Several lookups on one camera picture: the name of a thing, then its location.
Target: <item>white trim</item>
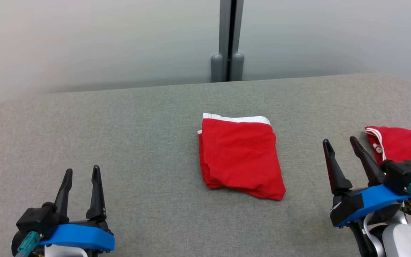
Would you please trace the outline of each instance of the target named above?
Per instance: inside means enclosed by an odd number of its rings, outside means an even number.
[[[386,160],[385,148],[383,148],[383,137],[381,136],[380,131],[374,128],[371,128],[371,127],[367,127],[366,133],[369,135],[375,136],[377,138],[378,142],[380,143],[381,150],[382,150],[382,159],[383,161]]]
[[[329,212],[330,212],[330,213],[333,212],[333,210],[334,210],[335,208],[339,207],[339,205],[340,205],[341,203],[342,203],[342,202],[339,202],[338,204],[334,205],[334,207],[333,207]]]
[[[238,118],[230,118],[230,117],[222,117],[218,114],[202,114],[203,119],[217,119],[222,121],[230,121],[230,122],[253,122],[253,123],[263,123],[270,125],[269,119],[264,116],[253,116],[253,117],[238,117]]]

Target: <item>red cloth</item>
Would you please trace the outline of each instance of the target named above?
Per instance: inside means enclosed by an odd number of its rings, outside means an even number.
[[[231,187],[254,197],[281,200],[286,190],[275,139],[265,117],[203,114],[199,161],[206,186]]]
[[[400,127],[366,127],[377,163],[386,160],[411,161],[411,130]]]

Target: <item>gray cushioned table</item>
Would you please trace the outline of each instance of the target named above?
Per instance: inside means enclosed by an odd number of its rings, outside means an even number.
[[[266,116],[277,135],[281,202],[208,190],[199,169],[203,112]],[[348,137],[369,150],[366,125],[411,129],[411,85],[388,75],[161,86],[33,96],[0,104],[0,256],[15,223],[54,201],[74,170],[68,215],[85,218],[91,170],[101,166],[116,250],[104,256],[358,256],[329,219],[321,142],[366,186]]]

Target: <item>folded red shorts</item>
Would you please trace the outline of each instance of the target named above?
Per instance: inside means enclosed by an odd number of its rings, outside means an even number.
[[[411,130],[401,127],[366,127],[377,163],[386,160],[411,161]]]
[[[285,194],[275,134],[266,117],[203,114],[199,161],[208,188],[230,187],[254,197]]]

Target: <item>white wall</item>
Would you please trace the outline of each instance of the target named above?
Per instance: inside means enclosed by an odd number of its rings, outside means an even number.
[[[219,0],[0,0],[0,101],[210,82]]]
[[[381,72],[411,82],[411,0],[245,0],[243,79]]]

